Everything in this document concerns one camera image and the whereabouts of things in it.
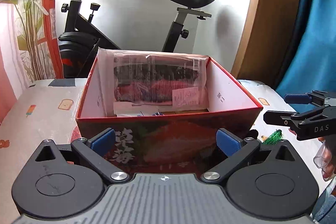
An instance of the exercise bike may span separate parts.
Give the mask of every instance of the exercise bike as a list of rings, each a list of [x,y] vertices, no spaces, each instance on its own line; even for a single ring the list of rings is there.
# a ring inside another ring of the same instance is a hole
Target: exercise bike
[[[196,15],[200,20],[211,17],[211,14],[194,9],[202,8],[214,0],[171,1],[187,8],[177,8],[177,16],[169,29],[162,52],[173,52],[179,37],[188,37],[189,31],[183,29],[188,14]],[[79,13],[81,4],[82,0],[71,0],[70,5],[64,3],[61,8],[63,13],[68,12],[64,33],[58,37],[65,78],[87,77],[95,60],[98,47],[120,50],[120,47],[92,24],[93,13],[100,8],[100,5],[91,3],[92,13],[86,19]]]

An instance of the pink label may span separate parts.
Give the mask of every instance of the pink label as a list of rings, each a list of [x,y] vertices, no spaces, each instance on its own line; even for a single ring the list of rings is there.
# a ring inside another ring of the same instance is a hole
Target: pink label
[[[199,91],[197,86],[173,90],[173,107],[194,106],[199,104]]]

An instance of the das logo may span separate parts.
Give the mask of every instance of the das logo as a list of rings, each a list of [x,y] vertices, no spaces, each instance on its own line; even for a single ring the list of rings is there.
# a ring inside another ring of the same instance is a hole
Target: das logo
[[[321,126],[321,127],[315,127],[315,132],[320,132],[320,131],[326,131],[329,129],[329,125],[326,124],[324,127]]]

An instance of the green yarn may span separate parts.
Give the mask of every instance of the green yarn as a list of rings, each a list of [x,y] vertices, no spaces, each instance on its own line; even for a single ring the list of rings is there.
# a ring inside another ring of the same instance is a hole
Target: green yarn
[[[270,135],[263,143],[264,144],[276,144],[282,139],[282,131],[278,129],[272,135]]]

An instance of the cardboard box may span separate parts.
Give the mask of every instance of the cardboard box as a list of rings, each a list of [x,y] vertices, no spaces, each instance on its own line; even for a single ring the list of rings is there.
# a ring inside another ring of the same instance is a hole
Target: cardboard box
[[[149,117],[107,117],[97,60],[85,85],[76,121],[82,137],[108,127],[116,143],[105,156],[128,173],[196,173],[216,164],[216,132],[226,128],[244,138],[262,105],[209,57],[206,67],[208,112]]]

